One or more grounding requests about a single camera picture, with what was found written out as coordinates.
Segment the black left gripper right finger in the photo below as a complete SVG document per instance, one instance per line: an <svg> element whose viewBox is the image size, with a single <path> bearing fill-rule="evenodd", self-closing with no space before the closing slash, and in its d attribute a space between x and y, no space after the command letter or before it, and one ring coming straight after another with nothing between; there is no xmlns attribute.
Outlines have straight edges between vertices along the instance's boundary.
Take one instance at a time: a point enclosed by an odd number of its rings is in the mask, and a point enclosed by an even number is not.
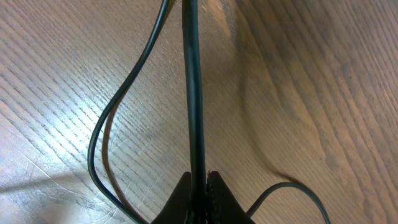
<svg viewBox="0 0 398 224"><path fill-rule="evenodd" d="M206 219L209 224L254 224L217 171L207 175Z"/></svg>

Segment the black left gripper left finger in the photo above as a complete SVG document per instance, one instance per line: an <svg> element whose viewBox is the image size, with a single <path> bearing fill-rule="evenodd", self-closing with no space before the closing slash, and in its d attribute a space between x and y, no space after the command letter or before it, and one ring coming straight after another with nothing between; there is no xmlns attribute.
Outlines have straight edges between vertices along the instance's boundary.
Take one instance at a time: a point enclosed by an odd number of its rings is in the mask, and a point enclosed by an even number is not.
<svg viewBox="0 0 398 224"><path fill-rule="evenodd" d="M165 206L151 224L183 224L190 208L191 173L184 172Z"/></svg>

